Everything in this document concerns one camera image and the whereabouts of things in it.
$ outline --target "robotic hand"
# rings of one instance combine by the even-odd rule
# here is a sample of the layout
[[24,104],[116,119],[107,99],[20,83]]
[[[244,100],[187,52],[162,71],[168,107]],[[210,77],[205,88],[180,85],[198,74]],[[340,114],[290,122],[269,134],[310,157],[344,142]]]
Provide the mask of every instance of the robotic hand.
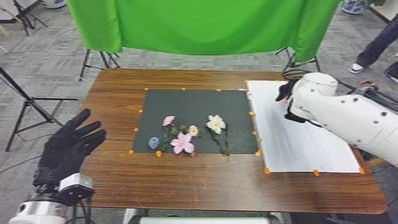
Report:
[[278,97],[278,101],[290,99],[285,117],[303,123],[317,121],[358,148],[398,166],[398,115],[381,105],[381,98],[367,94],[372,88],[344,96],[337,96],[337,90],[338,80],[328,74],[310,73],[290,80]]
[[97,131],[102,128],[102,122],[95,122],[79,128],[90,116],[91,110],[86,109],[68,121],[47,142],[34,177],[38,191],[20,205],[18,214],[10,224],[65,224],[68,206],[75,205],[95,194],[84,182],[75,182],[70,188],[61,187],[63,180],[82,177],[77,173],[81,172],[84,159],[107,137],[107,131],[104,129]]

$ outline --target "gray carpet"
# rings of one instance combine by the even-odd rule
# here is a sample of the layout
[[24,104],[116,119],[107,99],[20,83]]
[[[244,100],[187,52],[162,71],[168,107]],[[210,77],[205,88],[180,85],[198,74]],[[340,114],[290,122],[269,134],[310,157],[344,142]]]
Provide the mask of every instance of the gray carpet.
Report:
[[[98,70],[90,69],[86,80],[79,82],[77,76],[82,68],[86,48],[75,29],[70,10],[49,10],[40,6],[34,9],[34,13],[49,23],[50,28],[40,26],[33,36],[27,37],[22,25],[6,24],[11,37],[0,35],[0,45],[11,53],[4,53],[0,50],[0,66],[6,68],[20,85],[34,96],[75,97],[81,99],[79,102],[66,103],[61,108],[59,118],[66,121],[77,113],[97,79]],[[319,58],[326,73],[335,75],[353,85],[363,80],[377,81],[383,90],[397,96],[398,84],[384,78],[383,73],[390,64],[398,60],[395,58],[398,42],[390,47],[370,70],[360,75],[349,73],[356,56],[384,26],[386,23],[372,13],[367,13],[363,16],[351,16],[338,11]],[[122,54],[120,63],[125,68],[281,71],[287,58],[283,56],[278,57],[273,53],[196,57],[129,49]],[[93,57],[91,64],[102,66],[98,55]],[[54,133],[58,130],[54,125],[47,125],[34,131],[26,132],[22,137],[33,141],[26,142],[18,139],[13,145],[13,152],[4,152],[22,102],[20,96],[4,83],[0,83],[0,170],[42,154],[47,137],[38,140],[33,139]],[[43,105],[47,108],[54,106],[49,102]],[[38,119],[38,114],[33,111],[27,115],[26,124],[38,121]],[[38,160],[0,174],[0,223],[8,223],[18,204],[29,196],[29,192],[33,192],[31,183],[36,165]],[[397,168],[390,167],[384,172],[376,174],[376,177],[384,189],[388,201],[393,201],[398,198]],[[123,210],[100,209],[95,212],[98,223],[122,223]],[[154,211],[152,214],[170,215],[175,213],[178,215],[194,215],[193,212],[185,211]],[[209,212],[207,215],[237,215],[237,213]],[[395,223],[398,223],[398,203],[393,203],[390,206],[390,215]]]

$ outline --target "green leaf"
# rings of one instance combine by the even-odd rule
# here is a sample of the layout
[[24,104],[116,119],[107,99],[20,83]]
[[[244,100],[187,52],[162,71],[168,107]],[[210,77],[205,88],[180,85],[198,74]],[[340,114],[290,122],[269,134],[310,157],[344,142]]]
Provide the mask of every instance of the green leaf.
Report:
[[178,129],[177,129],[177,128],[171,129],[171,134],[173,134],[175,136],[178,135]]

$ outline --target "artificial flower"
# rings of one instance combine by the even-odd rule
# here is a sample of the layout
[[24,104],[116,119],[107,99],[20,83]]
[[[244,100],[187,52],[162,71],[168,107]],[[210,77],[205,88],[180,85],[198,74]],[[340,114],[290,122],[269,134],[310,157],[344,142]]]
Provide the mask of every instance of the artificial flower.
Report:
[[191,130],[189,130],[191,135],[196,137],[200,135],[200,128],[196,125],[191,125]]
[[180,154],[182,151],[185,150],[187,153],[193,153],[196,150],[196,147],[191,143],[191,139],[193,139],[193,135],[191,134],[184,134],[180,132],[178,134],[178,139],[173,140],[171,145],[175,146],[175,153]]
[[226,123],[219,115],[209,116],[210,122],[207,123],[209,128],[217,134],[221,134],[223,129],[226,129]]
[[175,116],[168,116],[166,120],[164,120],[164,127],[171,125],[171,122],[175,121],[177,117]]
[[161,145],[161,139],[157,137],[154,137],[150,139],[148,146],[155,150],[159,148],[159,145]]

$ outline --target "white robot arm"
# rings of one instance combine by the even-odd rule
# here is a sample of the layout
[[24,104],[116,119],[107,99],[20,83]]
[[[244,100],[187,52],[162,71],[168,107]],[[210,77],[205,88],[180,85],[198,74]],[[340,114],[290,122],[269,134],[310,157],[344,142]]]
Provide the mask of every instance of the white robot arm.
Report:
[[398,115],[372,99],[337,96],[338,80],[310,73],[296,83],[290,112],[398,166]]

